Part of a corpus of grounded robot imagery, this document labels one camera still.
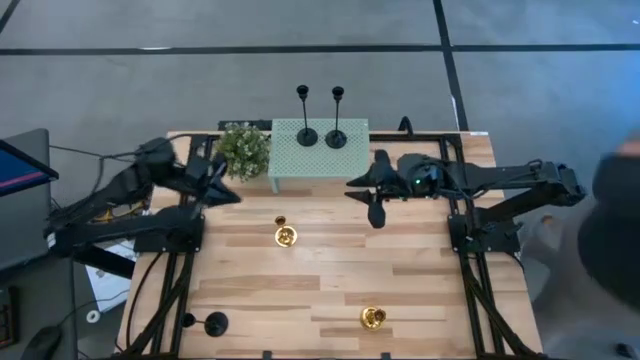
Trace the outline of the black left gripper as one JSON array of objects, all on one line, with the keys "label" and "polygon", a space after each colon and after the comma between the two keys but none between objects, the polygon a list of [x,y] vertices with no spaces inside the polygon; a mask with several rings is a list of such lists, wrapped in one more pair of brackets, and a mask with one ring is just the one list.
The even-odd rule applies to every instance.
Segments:
[{"label": "black left gripper", "polygon": [[224,183],[226,172],[227,162],[225,160],[220,162],[217,158],[194,156],[188,161],[185,168],[185,179],[189,186],[187,194],[203,198],[203,204],[206,206],[240,203],[239,195]]}]

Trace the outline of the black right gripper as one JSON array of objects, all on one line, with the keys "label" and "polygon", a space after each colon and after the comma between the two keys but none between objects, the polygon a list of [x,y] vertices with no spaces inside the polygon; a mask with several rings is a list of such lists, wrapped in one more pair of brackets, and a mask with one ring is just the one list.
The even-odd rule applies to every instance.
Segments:
[{"label": "black right gripper", "polygon": [[[393,169],[388,153],[385,150],[374,152],[373,173],[367,172],[346,183],[348,187],[376,188],[377,193],[391,194],[404,198],[408,195],[405,180]],[[348,191],[344,195],[365,204],[379,203],[377,193],[371,191]]]}]

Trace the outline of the black candlestick holder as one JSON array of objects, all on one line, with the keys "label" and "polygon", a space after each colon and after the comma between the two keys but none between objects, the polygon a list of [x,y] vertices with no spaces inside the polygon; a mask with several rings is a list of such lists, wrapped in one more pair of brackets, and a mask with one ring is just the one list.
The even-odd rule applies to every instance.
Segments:
[{"label": "black candlestick holder", "polygon": [[299,99],[302,103],[304,127],[297,134],[297,142],[303,147],[311,147],[318,141],[317,132],[308,125],[306,100],[308,98],[309,88],[302,84],[296,88]]},{"label": "black candlestick holder", "polygon": [[334,129],[326,134],[325,142],[332,149],[340,149],[347,142],[346,134],[339,129],[339,108],[344,95],[344,88],[341,86],[335,86],[332,89],[332,95],[335,101],[335,123]]},{"label": "black candlestick holder", "polygon": [[189,328],[201,324],[205,333],[210,337],[220,337],[225,334],[229,326],[228,317],[222,312],[213,312],[205,320],[198,320],[192,313],[185,313],[181,318],[181,326]]}]

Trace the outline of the tall gold candlestick holder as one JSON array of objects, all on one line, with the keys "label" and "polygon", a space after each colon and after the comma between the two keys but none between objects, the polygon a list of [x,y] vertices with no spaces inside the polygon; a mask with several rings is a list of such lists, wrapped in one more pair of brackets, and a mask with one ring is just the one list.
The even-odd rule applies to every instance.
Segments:
[{"label": "tall gold candlestick holder", "polygon": [[286,224],[286,218],[284,216],[277,216],[275,218],[275,224],[277,225],[277,230],[274,234],[276,244],[283,248],[293,246],[298,238],[297,231]]}]

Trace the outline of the potted green plant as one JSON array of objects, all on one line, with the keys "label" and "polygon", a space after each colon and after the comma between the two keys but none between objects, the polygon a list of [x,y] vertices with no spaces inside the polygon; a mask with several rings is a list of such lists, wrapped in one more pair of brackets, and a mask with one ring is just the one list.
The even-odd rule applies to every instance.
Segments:
[{"label": "potted green plant", "polygon": [[227,174],[241,182],[267,171],[270,149],[269,136],[248,122],[226,124],[215,142],[216,152],[227,161]]}]

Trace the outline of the green perforated metal shelf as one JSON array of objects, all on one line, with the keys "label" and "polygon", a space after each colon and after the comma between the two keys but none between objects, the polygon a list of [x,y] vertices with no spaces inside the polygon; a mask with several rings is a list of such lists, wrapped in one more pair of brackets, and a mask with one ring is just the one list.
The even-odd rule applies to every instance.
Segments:
[{"label": "green perforated metal shelf", "polygon": [[325,136],[334,129],[328,118],[310,118],[310,128],[318,133],[318,141],[304,147],[297,141],[303,130],[303,120],[274,119],[271,130],[271,150],[267,176],[272,191],[280,192],[279,181],[285,178],[344,178],[353,179],[369,168],[369,122],[364,118],[339,121],[338,129],[347,136],[340,149],[330,148]]}]

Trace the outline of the short gold candlestick holder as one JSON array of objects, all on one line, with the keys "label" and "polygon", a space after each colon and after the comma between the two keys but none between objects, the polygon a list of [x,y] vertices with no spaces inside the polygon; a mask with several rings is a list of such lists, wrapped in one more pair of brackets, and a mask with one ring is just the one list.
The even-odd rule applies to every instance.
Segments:
[{"label": "short gold candlestick holder", "polygon": [[368,331],[378,331],[386,321],[386,311],[380,307],[370,306],[364,308],[360,313],[360,324]]}]

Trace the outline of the black diagonal support bar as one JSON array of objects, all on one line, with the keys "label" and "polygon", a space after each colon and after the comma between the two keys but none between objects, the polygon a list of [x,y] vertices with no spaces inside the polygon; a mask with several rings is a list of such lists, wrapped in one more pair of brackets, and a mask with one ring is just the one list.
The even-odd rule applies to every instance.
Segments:
[{"label": "black diagonal support bar", "polygon": [[55,248],[60,256],[71,257],[78,263],[126,279],[131,279],[133,276],[135,267],[133,260],[95,246],[91,241],[58,244]]}]

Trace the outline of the white paper sheet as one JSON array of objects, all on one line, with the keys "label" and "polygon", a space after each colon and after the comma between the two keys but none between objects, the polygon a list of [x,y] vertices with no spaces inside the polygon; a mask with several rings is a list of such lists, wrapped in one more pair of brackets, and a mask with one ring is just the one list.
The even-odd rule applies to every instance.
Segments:
[{"label": "white paper sheet", "polygon": [[[106,251],[136,262],[138,254],[134,251],[134,242],[127,240],[117,242],[106,248]],[[118,275],[107,273],[98,268],[85,266],[97,308],[105,313],[126,301],[131,280]]]}]

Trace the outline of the dark monitor with screen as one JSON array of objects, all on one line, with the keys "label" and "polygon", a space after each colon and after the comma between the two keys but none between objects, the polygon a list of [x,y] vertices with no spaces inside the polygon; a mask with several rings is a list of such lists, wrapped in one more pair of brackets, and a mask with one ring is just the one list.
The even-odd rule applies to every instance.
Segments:
[{"label": "dark monitor with screen", "polygon": [[[36,129],[5,141],[49,166],[49,132]],[[0,272],[44,256],[48,251],[43,231],[51,205],[50,184],[41,184],[0,197]]]}]

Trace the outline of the blue-screen monitor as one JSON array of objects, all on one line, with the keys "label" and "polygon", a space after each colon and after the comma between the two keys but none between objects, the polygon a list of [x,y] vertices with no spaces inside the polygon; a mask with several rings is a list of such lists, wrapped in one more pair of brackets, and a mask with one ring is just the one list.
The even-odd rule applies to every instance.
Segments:
[{"label": "blue-screen monitor", "polygon": [[59,174],[48,165],[0,140],[0,197],[50,183]]}]

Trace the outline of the dark grey desk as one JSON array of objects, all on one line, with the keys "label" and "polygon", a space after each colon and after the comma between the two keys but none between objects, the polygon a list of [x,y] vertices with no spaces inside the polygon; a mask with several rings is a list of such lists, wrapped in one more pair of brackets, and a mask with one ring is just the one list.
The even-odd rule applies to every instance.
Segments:
[{"label": "dark grey desk", "polygon": [[42,328],[58,325],[74,308],[69,258],[46,257],[0,272],[0,288],[17,289],[19,341],[0,349],[0,360],[19,360],[31,338]]}]

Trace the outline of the black computer mouse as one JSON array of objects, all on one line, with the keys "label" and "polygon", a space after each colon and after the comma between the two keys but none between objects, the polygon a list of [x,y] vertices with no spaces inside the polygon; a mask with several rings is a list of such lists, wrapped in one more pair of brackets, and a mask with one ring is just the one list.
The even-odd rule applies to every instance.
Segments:
[{"label": "black computer mouse", "polygon": [[51,360],[61,337],[62,330],[59,326],[41,328],[28,342],[20,360]]}]

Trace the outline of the dark keyboard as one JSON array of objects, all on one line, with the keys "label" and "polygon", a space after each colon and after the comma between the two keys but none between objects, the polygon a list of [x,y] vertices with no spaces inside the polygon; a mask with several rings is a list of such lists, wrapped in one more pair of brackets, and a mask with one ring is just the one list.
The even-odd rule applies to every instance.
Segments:
[{"label": "dark keyboard", "polygon": [[0,288],[0,349],[19,341],[18,289]]}]

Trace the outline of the person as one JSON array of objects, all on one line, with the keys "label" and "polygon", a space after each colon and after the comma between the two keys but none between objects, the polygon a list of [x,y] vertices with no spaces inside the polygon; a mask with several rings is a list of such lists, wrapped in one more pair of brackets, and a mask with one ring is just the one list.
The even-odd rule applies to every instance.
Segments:
[{"label": "person", "polygon": [[640,314],[640,129],[602,156],[592,194],[569,215],[531,224],[523,258],[550,271],[538,304],[558,292],[575,306]]}]

